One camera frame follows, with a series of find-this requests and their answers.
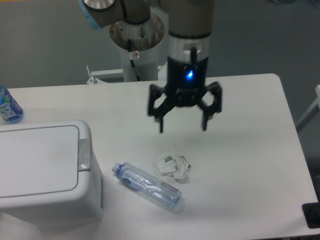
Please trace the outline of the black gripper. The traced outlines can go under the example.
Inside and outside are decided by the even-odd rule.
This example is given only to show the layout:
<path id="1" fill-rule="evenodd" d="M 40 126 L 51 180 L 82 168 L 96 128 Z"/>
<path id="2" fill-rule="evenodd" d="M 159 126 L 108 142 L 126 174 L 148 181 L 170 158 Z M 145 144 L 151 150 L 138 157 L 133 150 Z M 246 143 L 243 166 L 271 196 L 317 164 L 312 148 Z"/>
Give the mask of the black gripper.
<path id="1" fill-rule="evenodd" d="M 149 85 L 147 114 L 159 123 L 159 132 L 164 132 L 164 116 L 175 106 L 193 107 L 197 105 L 202 110 L 201 128 L 207 130 L 208 121 L 216 113 L 222 112 L 223 90 L 218 81 L 205 86 L 208 58 L 197 63 L 181 62 L 171 57 L 167 59 L 167 83 L 165 87 L 156 84 Z M 213 96 L 212 104 L 203 101 L 205 94 Z M 166 98 L 155 107 L 155 102 L 163 94 Z"/>

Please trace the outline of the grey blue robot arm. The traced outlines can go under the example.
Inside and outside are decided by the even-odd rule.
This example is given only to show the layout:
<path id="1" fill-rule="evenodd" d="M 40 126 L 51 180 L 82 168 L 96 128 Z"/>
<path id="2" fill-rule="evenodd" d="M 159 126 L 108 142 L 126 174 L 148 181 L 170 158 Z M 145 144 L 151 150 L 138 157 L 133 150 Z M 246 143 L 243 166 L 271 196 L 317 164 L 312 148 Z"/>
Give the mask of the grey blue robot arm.
<path id="1" fill-rule="evenodd" d="M 81 0 L 91 28 L 109 29 L 125 82 L 151 82 L 147 114 L 160 125 L 173 108 L 198 106 L 202 129 L 222 111 L 222 88 L 206 84 L 212 0 Z"/>

